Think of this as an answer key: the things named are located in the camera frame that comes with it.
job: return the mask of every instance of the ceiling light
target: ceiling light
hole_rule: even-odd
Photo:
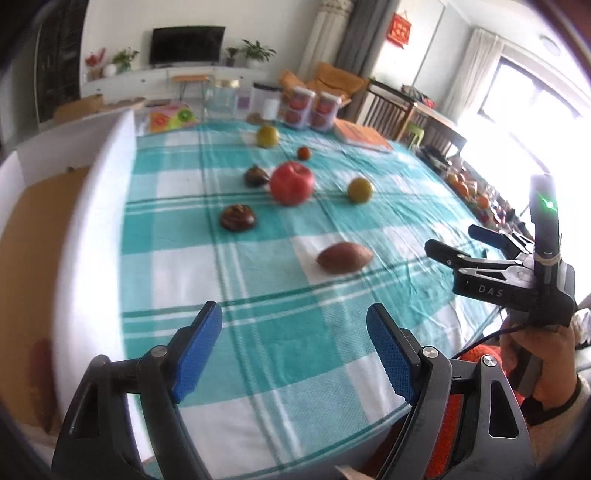
[[[540,41],[546,50],[548,50],[552,55],[560,57],[562,52],[554,40],[552,40],[550,37],[547,37],[546,35],[540,35]]]

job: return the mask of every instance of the green stool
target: green stool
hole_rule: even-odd
[[[425,136],[425,130],[415,124],[407,125],[407,134],[405,136],[405,143],[409,150],[413,150],[421,146],[423,137]]]

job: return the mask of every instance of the black cable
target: black cable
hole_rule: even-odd
[[[472,343],[471,345],[467,346],[466,348],[464,348],[464,350],[462,350],[459,353],[456,353],[452,358],[453,359],[458,359],[460,358],[464,353],[469,352],[470,350],[472,350],[474,347],[480,345],[481,343],[487,342],[488,340],[490,340],[491,338],[494,338],[496,336],[499,335],[508,335],[509,333],[514,333],[514,332],[519,332],[520,330],[524,330],[527,327],[529,327],[530,324],[529,323],[522,323],[520,325],[517,325],[515,327],[511,327],[511,328],[505,328],[505,329],[500,329],[497,330],[496,332],[491,333],[490,335],[486,335],[485,337],[481,338],[480,340],[477,340],[476,342]]]

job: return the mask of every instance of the human hand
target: human hand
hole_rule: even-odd
[[[509,319],[502,328],[509,328]],[[517,366],[518,347],[522,346],[532,355],[542,359],[542,374],[538,379],[533,397],[544,410],[564,405],[573,395],[577,385],[574,367],[574,332],[571,327],[559,326],[556,332],[528,327],[509,335],[501,335],[501,360],[504,370]]]

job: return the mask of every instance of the book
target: book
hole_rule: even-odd
[[[371,148],[382,152],[393,150],[392,145],[375,128],[362,127],[347,120],[335,119],[335,135],[341,142],[354,147]]]

